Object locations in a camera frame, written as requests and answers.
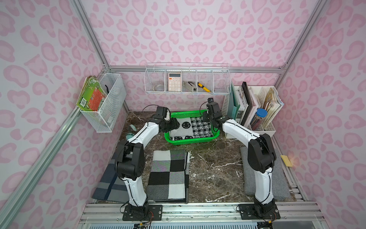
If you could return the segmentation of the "smiley houndstooth scarf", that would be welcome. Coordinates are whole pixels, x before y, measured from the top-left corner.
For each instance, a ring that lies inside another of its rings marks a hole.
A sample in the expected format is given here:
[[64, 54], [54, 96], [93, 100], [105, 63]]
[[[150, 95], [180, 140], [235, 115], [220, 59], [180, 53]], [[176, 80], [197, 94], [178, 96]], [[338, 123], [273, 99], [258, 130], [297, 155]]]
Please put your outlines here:
[[213, 137], [211, 124], [200, 117], [177, 118], [179, 127], [169, 132], [172, 141]]

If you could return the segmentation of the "black white checkered scarf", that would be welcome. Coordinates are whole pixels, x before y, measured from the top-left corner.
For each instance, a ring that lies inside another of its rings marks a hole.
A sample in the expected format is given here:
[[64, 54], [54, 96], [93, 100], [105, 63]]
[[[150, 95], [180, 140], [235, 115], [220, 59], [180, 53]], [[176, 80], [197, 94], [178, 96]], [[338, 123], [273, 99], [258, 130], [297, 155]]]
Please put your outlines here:
[[150, 202], [187, 203], [190, 153], [185, 150], [153, 152], [146, 193]]

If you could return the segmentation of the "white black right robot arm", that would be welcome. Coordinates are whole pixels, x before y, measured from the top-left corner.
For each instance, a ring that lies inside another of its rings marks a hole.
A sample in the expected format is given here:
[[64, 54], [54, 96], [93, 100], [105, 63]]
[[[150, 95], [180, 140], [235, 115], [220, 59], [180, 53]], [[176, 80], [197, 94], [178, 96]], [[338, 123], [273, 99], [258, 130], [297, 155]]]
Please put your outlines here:
[[247, 147], [247, 162], [254, 171], [255, 203], [261, 207], [274, 204], [272, 172], [275, 166], [276, 153], [272, 139], [268, 134], [258, 134], [223, 115], [217, 102], [208, 98], [203, 121], [212, 127], [232, 135]]

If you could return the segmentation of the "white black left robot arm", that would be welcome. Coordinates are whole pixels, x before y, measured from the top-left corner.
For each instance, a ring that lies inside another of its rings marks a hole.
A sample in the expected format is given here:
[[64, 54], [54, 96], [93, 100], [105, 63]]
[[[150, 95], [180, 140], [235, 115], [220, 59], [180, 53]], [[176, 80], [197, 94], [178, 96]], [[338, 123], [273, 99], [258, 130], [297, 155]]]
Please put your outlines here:
[[144, 148], [160, 132], [168, 133], [178, 128], [178, 121], [171, 117], [168, 108], [157, 106], [156, 112], [130, 139], [117, 147], [115, 172], [124, 182], [129, 195], [129, 205], [137, 210], [147, 207], [142, 174], [145, 168]]

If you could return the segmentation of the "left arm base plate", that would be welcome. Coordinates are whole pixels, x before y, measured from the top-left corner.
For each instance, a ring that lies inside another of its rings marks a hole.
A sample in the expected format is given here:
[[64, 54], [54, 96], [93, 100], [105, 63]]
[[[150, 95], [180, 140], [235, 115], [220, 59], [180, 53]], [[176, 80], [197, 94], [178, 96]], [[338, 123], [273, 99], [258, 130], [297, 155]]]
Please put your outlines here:
[[131, 204], [125, 206], [122, 210], [123, 221], [160, 221], [162, 220], [163, 206], [145, 204], [142, 207], [136, 207]]

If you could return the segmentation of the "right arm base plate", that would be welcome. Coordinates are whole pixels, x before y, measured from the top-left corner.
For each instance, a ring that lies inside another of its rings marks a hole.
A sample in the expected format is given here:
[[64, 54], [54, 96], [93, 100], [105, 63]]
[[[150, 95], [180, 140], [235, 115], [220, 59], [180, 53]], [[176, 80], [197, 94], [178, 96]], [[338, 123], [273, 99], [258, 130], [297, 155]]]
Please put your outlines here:
[[236, 209], [240, 213], [243, 220], [277, 220], [281, 219], [280, 212], [275, 204], [271, 201], [267, 204], [255, 202], [253, 204], [239, 204]]

